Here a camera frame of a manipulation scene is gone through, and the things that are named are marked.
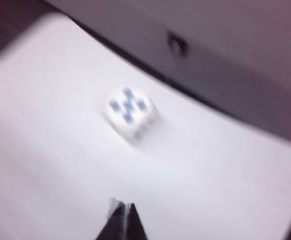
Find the black object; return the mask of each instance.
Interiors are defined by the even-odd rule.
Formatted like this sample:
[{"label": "black object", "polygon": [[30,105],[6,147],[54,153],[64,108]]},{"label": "black object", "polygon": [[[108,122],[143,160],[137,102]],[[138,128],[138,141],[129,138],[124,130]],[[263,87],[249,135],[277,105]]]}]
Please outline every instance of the black object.
[{"label": "black object", "polygon": [[177,36],[176,34],[169,32],[167,42],[169,43],[169,46],[173,55],[175,55],[176,57],[187,56],[188,51],[189,51],[189,45],[180,36]]},{"label": "black object", "polygon": [[126,208],[124,203],[118,205],[96,240],[148,240],[134,204],[131,204],[124,233]]}]

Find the white die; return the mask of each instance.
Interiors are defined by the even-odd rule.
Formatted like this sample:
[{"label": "white die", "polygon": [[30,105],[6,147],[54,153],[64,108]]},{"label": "white die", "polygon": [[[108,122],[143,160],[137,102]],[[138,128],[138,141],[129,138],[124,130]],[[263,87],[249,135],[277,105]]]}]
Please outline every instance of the white die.
[{"label": "white die", "polygon": [[142,91],[122,87],[107,99],[104,116],[112,127],[129,142],[139,141],[158,119],[158,111]]}]

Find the white surface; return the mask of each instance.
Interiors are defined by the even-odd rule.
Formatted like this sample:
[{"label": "white surface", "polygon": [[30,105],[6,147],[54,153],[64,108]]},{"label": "white surface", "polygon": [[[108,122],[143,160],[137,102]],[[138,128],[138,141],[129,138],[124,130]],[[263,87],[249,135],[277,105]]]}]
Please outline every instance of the white surface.
[{"label": "white surface", "polygon": [[[126,94],[123,93],[125,89],[129,89],[133,97],[128,96],[127,98]],[[124,106],[128,100],[132,106],[131,109]],[[138,101],[144,102],[145,110],[138,107]],[[110,106],[112,102],[116,102],[119,107],[118,110]],[[130,114],[132,121],[127,121],[123,117],[127,113]],[[123,138],[135,144],[141,141],[147,135],[147,132],[153,128],[153,124],[158,119],[158,111],[149,97],[140,89],[123,86],[113,91],[105,101],[104,116]]]},{"label": "white surface", "polygon": [[[132,147],[99,109],[143,89],[162,123]],[[156,81],[64,16],[0,56],[0,240],[91,240],[109,199],[149,240],[278,240],[291,226],[291,144]]]}]

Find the blurry background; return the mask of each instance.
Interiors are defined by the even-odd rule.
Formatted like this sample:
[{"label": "blurry background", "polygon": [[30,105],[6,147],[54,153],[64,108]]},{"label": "blurry background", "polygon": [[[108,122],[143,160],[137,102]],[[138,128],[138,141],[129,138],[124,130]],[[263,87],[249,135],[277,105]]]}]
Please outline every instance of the blurry background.
[{"label": "blurry background", "polygon": [[[63,1],[60,4],[64,7],[62,10],[78,20],[83,27],[91,29],[92,24],[96,24],[92,31],[88,28],[86,30],[127,57],[132,63],[224,113],[291,140],[291,1],[240,1],[239,3],[231,0],[227,1],[226,7],[223,3],[217,8],[220,2],[216,1],[215,5],[211,5],[207,1],[198,1],[194,6],[200,11],[194,10],[187,16],[178,13],[186,13],[188,9],[186,6],[189,3],[193,4],[192,1],[185,2],[182,5],[184,7],[181,8],[175,8],[176,3],[166,5],[160,1],[146,3],[126,1],[129,8],[133,8],[137,13],[140,11],[141,16],[151,18],[152,22],[158,23],[159,26],[172,29],[177,36],[189,43],[189,58],[195,60],[197,55],[200,56],[200,61],[194,62],[191,70],[197,68],[197,63],[204,64],[205,69],[189,72],[184,76],[182,74],[189,69],[185,61],[180,58],[167,62],[164,58],[162,60],[164,67],[157,62],[156,68],[151,66],[152,62],[147,62],[154,56],[148,55],[141,60],[140,57],[134,58],[135,54],[142,58],[142,52],[149,51],[146,48],[142,49],[143,46],[140,45],[137,49],[140,52],[131,52],[129,46],[125,48],[125,44],[129,44],[129,42],[124,44],[125,38],[120,41],[120,39],[104,37],[107,36],[110,28],[100,30],[104,22],[89,22],[89,19],[85,18],[88,13],[82,12],[82,5],[78,2],[80,1],[73,1],[72,5],[67,5],[67,1]],[[94,1],[81,2],[83,5],[94,3]],[[0,0],[0,51],[36,19],[53,11],[57,11],[56,8],[43,1]],[[200,22],[193,19],[193,16],[197,15],[201,17]],[[114,20],[106,14],[91,16]],[[216,20],[218,18],[228,21],[220,25]],[[121,30],[117,32],[118,35],[124,35],[124,30]],[[176,63],[180,64],[177,65],[177,71],[173,72]],[[228,78],[220,80],[218,78],[220,76]]]}]

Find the die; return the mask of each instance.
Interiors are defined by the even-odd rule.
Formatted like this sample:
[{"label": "die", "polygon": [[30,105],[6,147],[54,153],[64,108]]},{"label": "die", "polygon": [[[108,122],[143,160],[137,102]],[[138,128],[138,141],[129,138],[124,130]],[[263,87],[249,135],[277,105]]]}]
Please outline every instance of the die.
[{"label": "die", "polygon": [[115,90],[105,102],[103,113],[112,127],[130,143],[140,141],[159,118],[149,97],[134,87]]}]

